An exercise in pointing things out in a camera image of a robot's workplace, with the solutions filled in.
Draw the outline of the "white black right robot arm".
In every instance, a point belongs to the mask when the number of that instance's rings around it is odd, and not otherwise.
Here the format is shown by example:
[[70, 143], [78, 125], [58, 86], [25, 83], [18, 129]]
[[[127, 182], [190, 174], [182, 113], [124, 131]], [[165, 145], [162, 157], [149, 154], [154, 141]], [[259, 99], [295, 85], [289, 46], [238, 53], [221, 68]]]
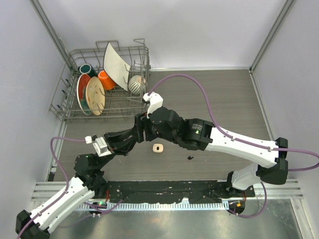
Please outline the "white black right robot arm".
[[237, 140], [238, 135], [227, 137], [217, 126], [202, 119], [183, 119], [175, 111], [160, 107], [151, 114], [135, 116], [134, 127], [138, 142], [156, 138], [167, 140], [187, 150], [217, 151], [244, 158], [252, 163], [227, 175], [225, 191], [229, 196], [238, 196], [249, 186], [259, 182], [284, 185], [288, 177], [286, 153], [280, 153], [288, 142], [284, 138], [276, 141], [258, 141], [252, 144]]

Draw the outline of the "beige earbud charging case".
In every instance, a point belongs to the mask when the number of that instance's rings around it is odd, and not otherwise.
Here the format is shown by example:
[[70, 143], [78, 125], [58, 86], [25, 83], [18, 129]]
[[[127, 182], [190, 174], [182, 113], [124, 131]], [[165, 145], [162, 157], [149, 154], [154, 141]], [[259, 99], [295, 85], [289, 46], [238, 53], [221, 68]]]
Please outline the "beige earbud charging case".
[[152, 150], [154, 153], [162, 153], [164, 149], [164, 146], [160, 143], [155, 143], [152, 147]]

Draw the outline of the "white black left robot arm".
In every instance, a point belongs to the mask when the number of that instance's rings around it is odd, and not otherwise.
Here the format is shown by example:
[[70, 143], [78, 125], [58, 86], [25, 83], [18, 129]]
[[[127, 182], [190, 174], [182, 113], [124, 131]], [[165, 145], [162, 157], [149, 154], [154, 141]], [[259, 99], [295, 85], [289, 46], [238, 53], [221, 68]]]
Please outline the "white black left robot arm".
[[126, 156], [142, 139], [143, 135], [135, 129], [81, 139], [81, 142], [92, 144], [96, 152], [77, 156], [74, 167], [76, 173], [71, 179], [66, 179], [66, 185], [61, 190], [31, 212], [23, 210], [17, 215], [17, 237], [48, 239], [78, 206], [92, 198], [102, 198], [108, 183], [101, 168], [117, 155]]

